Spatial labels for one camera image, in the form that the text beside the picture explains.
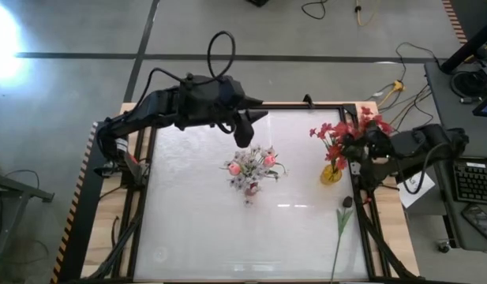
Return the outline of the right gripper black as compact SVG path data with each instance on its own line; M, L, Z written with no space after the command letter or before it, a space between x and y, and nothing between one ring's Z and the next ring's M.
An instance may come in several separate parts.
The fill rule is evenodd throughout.
M364 145L368 148L371 158L386 158L395 154L395 149L390 137L383 132L375 120L371 120L365 127L364 136L354 136L347 133L343 136L343 145ZM365 158L363 147L349 146L347 148L348 159Z

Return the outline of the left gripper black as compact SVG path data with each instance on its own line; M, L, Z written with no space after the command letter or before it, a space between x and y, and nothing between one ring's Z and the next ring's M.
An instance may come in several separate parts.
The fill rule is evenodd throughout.
M267 110L247 110L262 104L260 99L245 96L241 83L231 76L215 79L188 73L179 86L175 126L181 130L202 125L234 130L234 116L241 107L249 123L266 117Z

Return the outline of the yellow glass vase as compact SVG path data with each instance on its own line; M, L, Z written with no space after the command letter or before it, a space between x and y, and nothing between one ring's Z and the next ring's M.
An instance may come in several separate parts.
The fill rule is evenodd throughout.
M320 174L320 182L323 185L332 185L338 182L343 176L343 172L335 166L327 165Z

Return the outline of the dark tulip green stem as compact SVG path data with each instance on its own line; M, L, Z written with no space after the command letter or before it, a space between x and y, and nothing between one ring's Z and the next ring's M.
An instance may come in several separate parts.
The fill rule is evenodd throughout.
M342 235L344 232L344 229L350 220L350 217L353 213L353 198L351 196L347 196L343 199L342 202L342 207L340 209L336 210L337 214L337 226L338 226L338 237L337 237L337 242L336 242L336 247L335 247L335 255L334 255L334 260L333 260L333 265L332 265L332 271L331 271L331 276L330 276L330 282L333 282L334 279L334 274L335 274L335 268L337 264L337 259L338 259L338 254L339 254L339 247L342 239Z

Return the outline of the white flower bunch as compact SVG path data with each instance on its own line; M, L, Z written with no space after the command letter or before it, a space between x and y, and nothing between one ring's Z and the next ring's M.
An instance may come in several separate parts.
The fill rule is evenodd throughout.
M263 164L264 158L268 155L274 155L276 164L268 168ZM221 170L225 170L228 174L229 171L227 166L230 163L237 163L240 165L242 172L238 176L231 176L228 179L229 186L233 188L236 192L240 192L244 196L244 204L249 207L253 204L256 195L251 197L246 197L244 191L250 186L251 183L257 182L260 191L262 187L260 186L260 181L263 179L272 179L273 181L278 181L283 176L287 176L287 168L277 161L278 154L275 149L270 146L269 148L263 148L260 145L251 146L247 149L236 151L234 153L233 159L226 161Z

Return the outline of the white paper sheet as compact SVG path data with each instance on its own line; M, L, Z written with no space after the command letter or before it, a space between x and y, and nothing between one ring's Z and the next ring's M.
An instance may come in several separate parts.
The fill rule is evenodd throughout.
M397 188L399 189L399 198L405 208L413 205L435 186L435 182L431 179L431 177L428 174L424 174L421 187L418 187L420 177L421 173L418 173L397 184Z

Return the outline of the gray keyboard shelf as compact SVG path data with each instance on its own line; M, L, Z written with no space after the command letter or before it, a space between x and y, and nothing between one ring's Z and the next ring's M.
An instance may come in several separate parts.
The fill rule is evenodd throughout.
M453 163L456 161L487 163L487 159L456 159L455 161L439 162L434 166L436 180L440 187L441 199L446 214L443 215L451 245L469 251L487 252L487 239L481 235L462 216L463 209L469 204L477 204L487 213L487 204L458 201L455 198L455 181Z

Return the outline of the black headphones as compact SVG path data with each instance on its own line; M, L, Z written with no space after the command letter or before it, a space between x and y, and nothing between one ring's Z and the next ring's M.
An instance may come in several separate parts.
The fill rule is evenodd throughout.
M480 71L458 71L450 79L451 90L461 98L487 96L487 79Z

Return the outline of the gray desk top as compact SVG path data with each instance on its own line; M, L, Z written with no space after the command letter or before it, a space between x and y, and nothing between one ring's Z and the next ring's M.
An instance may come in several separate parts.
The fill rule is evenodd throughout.
M425 63L424 68L442 126L462 128L469 137L463 157L487 159L487 117L474 116L474 104L461 104L451 90L451 75L441 72L436 63Z

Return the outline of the black keyboard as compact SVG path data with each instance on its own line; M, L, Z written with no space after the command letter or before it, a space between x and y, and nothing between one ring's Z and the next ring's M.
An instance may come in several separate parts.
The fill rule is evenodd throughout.
M487 204L487 163L456 161L453 173L458 201Z

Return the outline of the black desk beam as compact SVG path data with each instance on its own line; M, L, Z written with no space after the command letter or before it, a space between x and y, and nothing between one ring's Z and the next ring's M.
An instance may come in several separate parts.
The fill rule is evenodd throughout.
M487 42L487 25L484 26L472 39L463 44L448 60L440 65L440 70L450 73L461 65L471 55Z

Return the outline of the black panel hazard stripes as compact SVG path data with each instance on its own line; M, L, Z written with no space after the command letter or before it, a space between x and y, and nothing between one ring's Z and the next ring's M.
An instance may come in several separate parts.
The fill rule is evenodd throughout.
M95 172L105 163L96 143L99 128L98 121L92 124L49 284L79 279L83 271L103 186Z

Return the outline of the gray metal cart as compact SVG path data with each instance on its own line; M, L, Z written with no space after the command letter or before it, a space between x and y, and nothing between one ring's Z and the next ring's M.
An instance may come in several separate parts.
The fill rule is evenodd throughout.
M10 177L12 174L19 173L33 174L36 177L36 185L27 185ZM14 170L7 174L0 174L0 267L4 263L24 265L6 259L6 250L23 219L30 199L35 197L44 203L50 203L54 199L53 193L42 190L39 185L39 175L33 170Z

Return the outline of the black aluminium table frame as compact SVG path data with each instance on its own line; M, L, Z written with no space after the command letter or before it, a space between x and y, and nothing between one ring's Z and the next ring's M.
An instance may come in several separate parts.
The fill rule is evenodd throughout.
M376 104L371 102L264 102L253 107L257 110L327 110L333 109L341 112L341 117L347 120L354 120L360 113L361 107L368 107L377 112ZM407 271L410 275L420 276L418 264L411 244L409 230L406 225L406 214L399 203L399 194L395 179L388 178L377 190L370 194L360 192L362 198L370 197L372 201L363 208L372 221L372 225L379 230L379 236L394 255L383 252L382 246L377 244L376 239L364 230L363 239L368 242L371 250L371 260L374 264L374 274L378 278L399 278L399 274Z

